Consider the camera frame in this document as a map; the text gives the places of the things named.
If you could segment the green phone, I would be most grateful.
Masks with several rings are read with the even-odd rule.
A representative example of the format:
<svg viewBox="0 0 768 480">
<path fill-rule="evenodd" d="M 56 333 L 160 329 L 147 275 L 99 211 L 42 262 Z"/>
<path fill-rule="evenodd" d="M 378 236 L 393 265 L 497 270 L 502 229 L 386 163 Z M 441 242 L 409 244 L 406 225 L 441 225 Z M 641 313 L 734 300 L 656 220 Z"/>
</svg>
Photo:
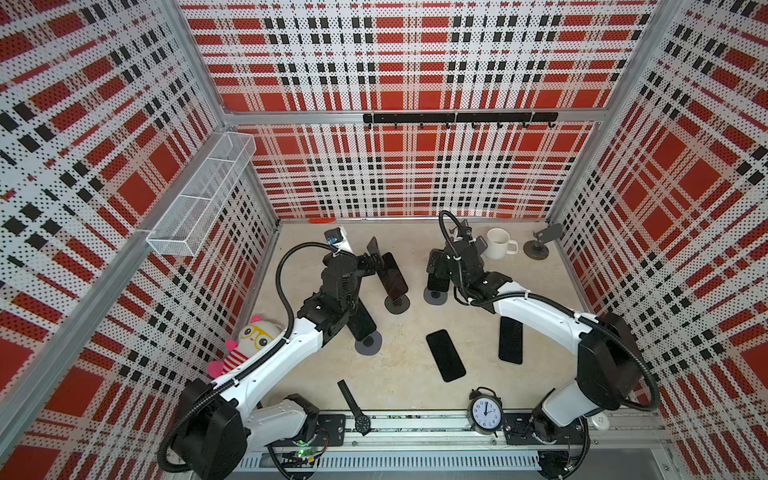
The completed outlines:
<svg viewBox="0 0 768 480">
<path fill-rule="evenodd" d="M 445 282 L 429 282 L 427 280 L 427 288 L 432 290 L 439 290 L 439 291 L 447 291 L 449 290 L 449 287 L 451 285 L 451 272 L 450 272 L 450 266 L 451 266 L 452 258 L 449 256 L 449 280 Z"/>
</svg>

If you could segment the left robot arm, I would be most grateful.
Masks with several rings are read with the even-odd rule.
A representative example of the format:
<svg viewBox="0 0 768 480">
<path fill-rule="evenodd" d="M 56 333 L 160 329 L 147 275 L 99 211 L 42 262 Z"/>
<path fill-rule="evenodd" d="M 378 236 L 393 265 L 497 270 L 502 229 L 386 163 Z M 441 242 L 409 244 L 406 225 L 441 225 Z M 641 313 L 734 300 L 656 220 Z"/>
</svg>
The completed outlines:
<svg viewBox="0 0 768 480">
<path fill-rule="evenodd" d="M 290 257 L 317 247 L 325 251 L 322 285 L 294 310 L 284 292 L 282 274 Z M 182 391 L 176 417 L 161 440 L 156 462 L 166 473 L 193 472 L 201 479 L 224 479 L 244 457 L 249 441 L 265 447 L 293 438 L 315 415 L 302 396 L 287 397 L 263 408 L 261 400 L 293 368 L 325 347 L 342 329 L 370 347 L 377 326 L 359 298 L 361 281 L 382 271 L 385 263 L 371 240 L 356 255 L 341 228 L 326 232 L 322 242 L 303 242 L 288 250 L 275 271 L 275 288 L 288 316 L 286 328 L 243 364 L 205 382 L 195 380 Z"/>
</svg>

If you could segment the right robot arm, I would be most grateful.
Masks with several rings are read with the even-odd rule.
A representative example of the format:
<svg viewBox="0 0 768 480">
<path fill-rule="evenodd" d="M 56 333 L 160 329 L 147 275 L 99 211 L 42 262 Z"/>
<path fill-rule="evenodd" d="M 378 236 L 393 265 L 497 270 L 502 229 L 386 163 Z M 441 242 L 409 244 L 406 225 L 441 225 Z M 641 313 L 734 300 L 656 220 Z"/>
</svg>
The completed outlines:
<svg viewBox="0 0 768 480">
<path fill-rule="evenodd" d="M 658 383 L 622 317 L 576 311 L 487 270 L 479 245 L 479 239 L 464 233 L 431 250 L 428 293 L 453 290 L 464 306 L 514 320 L 571 354 L 572 379 L 547 393 L 531 412 L 539 442 L 553 444 L 568 428 L 604 411 L 659 409 Z"/>
</svg>

